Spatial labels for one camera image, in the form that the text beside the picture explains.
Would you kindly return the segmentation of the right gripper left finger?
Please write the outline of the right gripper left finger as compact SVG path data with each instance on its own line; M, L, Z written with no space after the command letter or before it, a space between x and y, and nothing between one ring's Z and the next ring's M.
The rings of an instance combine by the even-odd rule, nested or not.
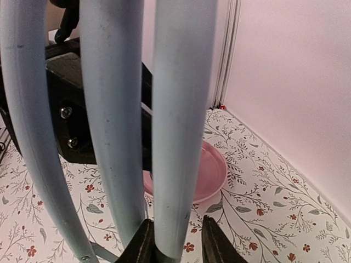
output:
M154 222L145 219L117 263L157 263Z

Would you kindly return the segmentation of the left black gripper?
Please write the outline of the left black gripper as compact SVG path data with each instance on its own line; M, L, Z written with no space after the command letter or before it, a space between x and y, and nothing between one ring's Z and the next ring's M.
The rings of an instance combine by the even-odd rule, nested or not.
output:
M84 100L80 39L46 47L49 106L59 154L70 163L97 164ZM141 101L152 108L152 74L142 63ZM21 154L8 110L1 65L1 116ZM152 170L151 114L141 110L143 170Z

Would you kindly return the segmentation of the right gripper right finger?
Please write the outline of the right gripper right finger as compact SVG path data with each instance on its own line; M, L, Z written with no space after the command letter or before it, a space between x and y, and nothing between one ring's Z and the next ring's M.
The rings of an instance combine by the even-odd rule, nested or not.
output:
M247 263L235 250L215 219L208 215L203 217L201 243L205 263Z

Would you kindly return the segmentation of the white perforated music stand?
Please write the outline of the white perforated music stand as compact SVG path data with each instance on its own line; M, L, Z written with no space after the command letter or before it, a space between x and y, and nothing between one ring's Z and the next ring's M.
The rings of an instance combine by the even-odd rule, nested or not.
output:
M1 65L21 154L81 262L97 262L68 191L49 108L46 1L1 1ZM83 87L95 157L128 245L145 219L141 158L143 1L81 1ZM158 262L180 262L200 164L216 1L157 1L152 174Z

